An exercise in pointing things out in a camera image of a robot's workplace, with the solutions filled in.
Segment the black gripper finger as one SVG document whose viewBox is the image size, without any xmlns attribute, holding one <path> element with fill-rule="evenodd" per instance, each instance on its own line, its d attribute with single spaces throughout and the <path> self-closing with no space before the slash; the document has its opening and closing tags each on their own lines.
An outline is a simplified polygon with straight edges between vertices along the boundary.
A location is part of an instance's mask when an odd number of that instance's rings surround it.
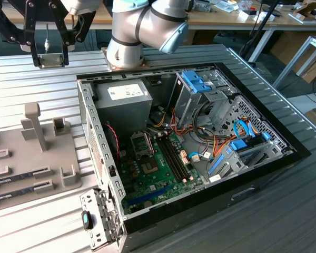
<svg viewBox="0 0 316 253">
<path fill-rule="evenodd" d="M 62 40 L 63 65 L 69 65 L 68 51 L 75 43 L 83 43 L 97 11 L 97 1 L 48 1 L 50 13 Z M 65 17 L 71 14 L 77 17 L 75 26 L 69 30 Z"/>
<path fill-rule="evenodd" d="M 31 52 L 33 64 L 40 67 L 40 58 L 35 45 L 35 26 L 37 4 L 35 1 L 9 1 L 9 3 L 24 17 L 24 28 L 17 28 L 3 12 L 3 2 L 0 1 L 0 33 L 8 42 L 18 43 L 23 49 Z"/>
</svg>

